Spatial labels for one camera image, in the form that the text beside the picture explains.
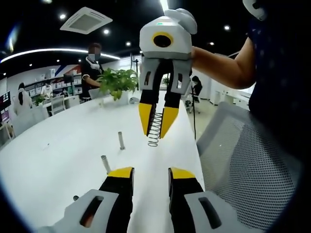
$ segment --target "metal cylinder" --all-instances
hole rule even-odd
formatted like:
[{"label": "metal cylinder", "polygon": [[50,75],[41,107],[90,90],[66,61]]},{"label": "metal cylinder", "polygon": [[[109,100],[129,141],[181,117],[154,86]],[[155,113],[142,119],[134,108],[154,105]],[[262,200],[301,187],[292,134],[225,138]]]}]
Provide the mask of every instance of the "metal cylinder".
[{"label": "metal cylinder", "polygon": [[124,146],[124,142],[123,142],[122,132],[118,132],[118,135],[119,135],[119,141],[120,141],[120,149],[124,150],[125,146]]},{"label": "metal cylinder", "polygon": [[103,162],[103,164],[104,164],[104,167],[105,167],[105,169],[106,169],[106,171],[107,171],[107,175],[108,175],[109,172],[111,172],[111,169],[110,169],[110,166],[109,166],[107,157],[106,157],[105,155],[102,155],[101,158],[102,158],[102,162]]}]

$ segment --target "spring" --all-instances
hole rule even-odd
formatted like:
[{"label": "spring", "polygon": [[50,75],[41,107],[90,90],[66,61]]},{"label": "spring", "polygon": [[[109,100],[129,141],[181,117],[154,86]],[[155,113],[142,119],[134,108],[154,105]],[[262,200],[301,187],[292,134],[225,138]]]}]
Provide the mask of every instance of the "spring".
[{"label": "spring", "polygon": [[160,139],[160,131],[161,131],[161,122],[162,122],[162,113],[155,113],[154,120],[149,132],[149,147],[157,147]]}]

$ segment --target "gray gripper housing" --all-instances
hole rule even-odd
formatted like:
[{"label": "gray gripper housing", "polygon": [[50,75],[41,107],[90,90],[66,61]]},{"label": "gray gripper housing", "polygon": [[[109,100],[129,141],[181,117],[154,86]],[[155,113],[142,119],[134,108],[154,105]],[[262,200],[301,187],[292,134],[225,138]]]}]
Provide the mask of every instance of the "gray gripper housing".
[{"label": "gray gripper housing", "polygon": [[[156,70],[160,65],[161,59],[158,58],[144,58],[142,62],[142,71],[140,74],[139,79],[139,86],[141,90],[152,90]],[[187,91],[187,88],[190,84],[190,77],[189,74],[191,72],[192,60],[175,60],[173,61],[173,70],[174,70],[174,77],[173,78],[173,85],[171,92],[178,93],[184,95]],[[182,85],[181,88],[178,88],[178,77],[182,76]]]},{"label": "gray gripper housing", "polygon": [[[112,207],[118,196],[118,193],[92,189],[69,205],[61,220],[53,226],[39,228],[36,233],[104,233]],[[92,224],[86,228],[80,224],[80,221],[89,205],[96,199],[100,200],[101,203],[94,215]]]},{"label": "gray gripper housing", "polygon": [[238,221],[237,212],[225,200],[207,191],[186,194],[196,233],[261,233]]}]

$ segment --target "robotic gripper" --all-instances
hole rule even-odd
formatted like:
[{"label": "robotic gripper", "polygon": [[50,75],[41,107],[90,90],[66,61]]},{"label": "robotic gripper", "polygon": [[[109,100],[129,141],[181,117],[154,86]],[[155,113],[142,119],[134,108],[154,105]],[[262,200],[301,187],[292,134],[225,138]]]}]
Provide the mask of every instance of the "robotic gripper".
[{"label": "robotic gripper", "polygon": [[184,9],[167,10],[140,30],[139,46],[143,52],[139,84],[142,90],[139,115],[148,136],[156,113],[160,84],[170,74],[162,113],[160,138],[163,138],[178,115],[181,95],[190,85],[191,34],[196,34],[193,15]]}]

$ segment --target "ceiling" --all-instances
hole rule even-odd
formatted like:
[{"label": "ceiling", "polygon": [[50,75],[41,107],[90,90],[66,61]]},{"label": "ceiling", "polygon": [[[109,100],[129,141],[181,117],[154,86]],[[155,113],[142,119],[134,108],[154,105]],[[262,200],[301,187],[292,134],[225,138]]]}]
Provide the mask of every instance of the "ceiling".
[{"label": "ceiling", "polygon": [[[230,55],[237,52],[246,38],[250,15],[242,0],[167,0],[170,9],[189,10],[198,24],[198,33],[192,36],[192,44],[211,52]],[[92,42],[102,45],[102,52],[118,57],[139,54],[139,31],[149,21],[163,15],[160,0],[27,0],[2,1],[2,9],[10,13],[0,14],[0,59],[23,51],[48,48],[73,48],[86,50]],[[96,10],[113,21],[88,35],[59,30],[82,7]],[[15,29],[14,51],[5,43]],[[0,64],[0,79],[14,74],[53,65],[77,64],[85,54],[72,52],[37,52],[18,56]],[[114,61],[101,58],[100,63]]]}]

